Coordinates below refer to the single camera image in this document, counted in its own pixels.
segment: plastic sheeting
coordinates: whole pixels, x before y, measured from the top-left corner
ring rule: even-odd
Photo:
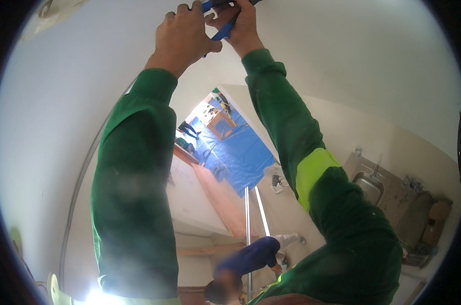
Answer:
[[[222,110],[219,102],[212,99],[210,105]],[[201,131],[200,140],[184,135],[185,140],[193,143],[194,156],[204,167],[208,168],[217,181],[224,178],[234,188],[236,193],[244,196],[244,189],[255,187],[263,179],[264,168],[274,163],[273,155],[266,148],[261,139],[249,127],[241,115],[231,106],[230,117],[236,123],[231,128],[224,120],[215,125],[215,129],[225,135],[232,133],[223,140],[219,140],[198,118],[190,123],[196,131]]]

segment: wooden table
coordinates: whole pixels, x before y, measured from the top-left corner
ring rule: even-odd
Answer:
[[[224,138],[223,135],[221,135],[216,129],[215,129],[215,125],[217,125],[217,123],[220,122],[221,119],[223,119],[224,121],[227,122],[227,124],[231,127],[231,128],[234,128],[236,126],[236,124],[234,123],[233,120],[231,120],[228,115],[222,111],[222,110],[217,110],[215,113],[212,113],[212,114],[207,114],[207,116],[211,116],[211,118],[206,121],[206,122],[203,122],[207,128],[209,128],[213,134],[215,134],[216,137],[219,138],[219,140],[222,140]]]

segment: pliers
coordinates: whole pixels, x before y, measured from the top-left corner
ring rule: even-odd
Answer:
[[[255,5],[261,0],[249,0],[252,5]],[[235,0],[209,0],[202,4],[203,12],[208,12],[211,8],[219,7],[228,3],[234,3]],[[219,41],[222,38],[230,38],[231,37],[231,30],[234,27],[235,22],[237,21],[237,17],[241,13],[241,9],[235,13],[235,15],[229,20],[222,28],[212,37],[212,40]]]

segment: faucet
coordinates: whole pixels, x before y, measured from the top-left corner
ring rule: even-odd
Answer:
[[[377,172],[378,172],[378,164],[373,168],[373,172],[371,172],[370,178],[376,177]]]

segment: hand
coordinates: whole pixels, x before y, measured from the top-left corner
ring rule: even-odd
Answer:
[[[216,7],[218,17],[211,13],[205,16],[205,23],[220,30],[232,17],[241,10],[234,28],[230,31],[230,38],[227,40],[237,54],[243,58],[247,53],[264,48],[256,30],[256,9],[249,3],[249,0],[237,0],[234,7],[222,5]]]
[[[156,49],[145,69],[160,68],[179,78],[193,63],[209,52],[220,52],[222,42],[205,34],[202,2],[194,1],[191,11],[180,4],[176,14],[169,12],[156,29]]]
[[[281,266],[278,263],[276,263],[276,265],[274,265],[274,267],[271,267],[270,269],[273,270],[274,272],[281,274]]]

